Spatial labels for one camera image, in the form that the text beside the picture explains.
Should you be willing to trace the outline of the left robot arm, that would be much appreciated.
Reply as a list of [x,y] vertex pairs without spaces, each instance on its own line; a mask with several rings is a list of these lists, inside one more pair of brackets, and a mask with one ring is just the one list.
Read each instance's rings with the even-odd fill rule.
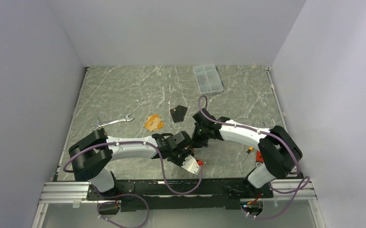
[[161,133],[144,138],[108,136],[103,128],[94,130],[68,150],[70,159],[64,172],[73,173],[76,181],[88,181],[107,200],[120,194],[115,175],[106,165],[115,160],[146,158],[167,160],[184,170],[199,174],[200,165],[190,149],[187,132]]

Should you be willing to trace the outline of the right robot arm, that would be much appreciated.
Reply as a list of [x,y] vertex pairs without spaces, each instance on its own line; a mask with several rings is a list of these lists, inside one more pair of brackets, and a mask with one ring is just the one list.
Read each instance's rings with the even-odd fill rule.
[[255,197],[267,183],[285,179],[303,157],[303,153],[281,126],[256,128],[227,117],[215,119],[205,108],[193,115],[195,129],[192,148],[208,145],[208,140],[233,141],[259,151],[263,164],[254,168],[244,179],[243,191]]

